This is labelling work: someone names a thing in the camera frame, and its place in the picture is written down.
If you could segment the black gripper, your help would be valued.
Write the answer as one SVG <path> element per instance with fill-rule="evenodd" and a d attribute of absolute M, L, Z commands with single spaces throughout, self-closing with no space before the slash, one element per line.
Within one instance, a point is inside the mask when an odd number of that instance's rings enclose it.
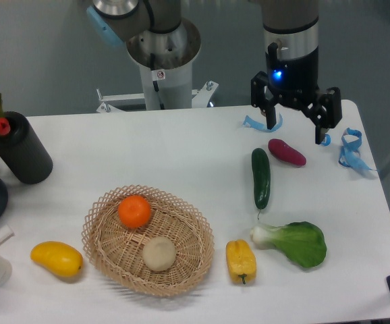
<path fill-rule="evenodd" d="M 341 121 L 341 93 L 337 87 L 318 87 L 318 49 L 296 59 L 281 59 L 279 43 L 265 53 L 267 70 L 251 80 L 251 105 L 265 114 L 267 128 L 277 124 L 275 106 L 300 111 L 315 125 L 315 143 L 321 145 L 329 128 Z"/>

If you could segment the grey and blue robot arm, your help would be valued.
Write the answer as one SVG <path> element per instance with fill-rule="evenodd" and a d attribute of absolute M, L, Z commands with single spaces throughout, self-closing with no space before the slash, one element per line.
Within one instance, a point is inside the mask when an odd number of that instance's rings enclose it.
<path fill-rule="evenodd" d="M 318 87 L 318 2 L 261 1 L 267 68 L 251 81 L 251 104 L 277 125 L 275 108 L 301 111 L 315 126 L 315 141 L 342 117 L 338 88 Z M 86 13 L 104 40 L 124 43 L 140 68 L 146 108 L 191 108 L 192 64 L 200 33 L 183 18 L 179 1 L 93 1 Z"/>

